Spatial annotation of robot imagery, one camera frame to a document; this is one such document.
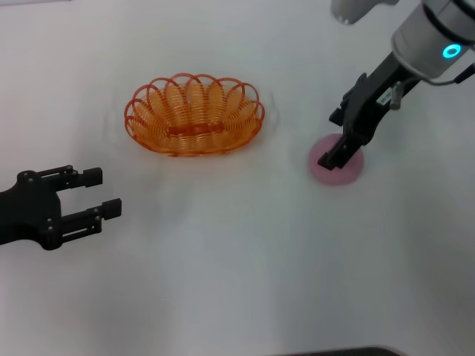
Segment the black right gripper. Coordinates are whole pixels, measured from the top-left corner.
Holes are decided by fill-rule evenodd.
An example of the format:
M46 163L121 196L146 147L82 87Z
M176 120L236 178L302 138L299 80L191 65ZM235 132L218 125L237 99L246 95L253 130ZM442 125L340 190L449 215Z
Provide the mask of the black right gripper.
M392 53L372 73L363 73L349 97L343 97L329 117L329 121L341 127L344 134L326 136L318 143L323 149L318 164L329 171L343 168L362 146L372 140L377 126L390 110L388 103L379 103L380 97L389 94L397 82L406 81L410 83L404 93L416 85L416 79Z

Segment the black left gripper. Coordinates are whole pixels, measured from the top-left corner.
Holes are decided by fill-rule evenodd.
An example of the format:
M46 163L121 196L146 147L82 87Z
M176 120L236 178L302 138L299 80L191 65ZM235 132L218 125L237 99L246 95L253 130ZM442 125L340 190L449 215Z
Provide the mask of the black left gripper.
M121 199L62 217L57 191L90 188L102 182L101 168L79 172L66 165L19 173L14 186L0 192L0 245L30 240L52 251L61 247L63 241L101 233L103 220L122 215Z

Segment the pink peach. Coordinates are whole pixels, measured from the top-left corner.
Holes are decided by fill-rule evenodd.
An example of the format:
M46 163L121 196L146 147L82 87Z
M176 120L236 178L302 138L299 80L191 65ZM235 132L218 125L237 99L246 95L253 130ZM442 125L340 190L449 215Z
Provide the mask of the pink peach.
M349 185L355 182L364 168L364 155L358 149L343 168L329 171L318 164L319 158L337 143L341 134L333 133L316 142L309 151L309 170L321 184L328 186Z

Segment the orange woven plastic basket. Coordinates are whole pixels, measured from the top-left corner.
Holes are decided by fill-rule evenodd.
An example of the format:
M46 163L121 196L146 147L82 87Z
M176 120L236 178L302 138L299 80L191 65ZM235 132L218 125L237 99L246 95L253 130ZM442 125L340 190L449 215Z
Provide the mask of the orange woven plastic basket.
M266 115L258 90L231 77L178 73L139 87L125 106L126 133L167 156L228 154L249 144Z

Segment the silver metal plug connector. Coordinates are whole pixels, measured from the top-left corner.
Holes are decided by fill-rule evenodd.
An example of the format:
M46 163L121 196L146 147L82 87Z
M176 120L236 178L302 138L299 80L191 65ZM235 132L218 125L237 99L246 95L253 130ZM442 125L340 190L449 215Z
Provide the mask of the silver metal plug connector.
M390 109L392 111L398 111L400 109L403 96L404 82L396 82L391 88Z

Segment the black robot torso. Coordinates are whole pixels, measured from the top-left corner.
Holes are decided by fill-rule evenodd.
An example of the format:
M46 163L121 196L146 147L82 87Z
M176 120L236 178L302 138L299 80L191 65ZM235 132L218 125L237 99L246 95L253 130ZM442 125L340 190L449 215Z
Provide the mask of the black robot torso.
M303 352L282 356L403 356L398 352L378 346L351 349L333 349L319 352Z

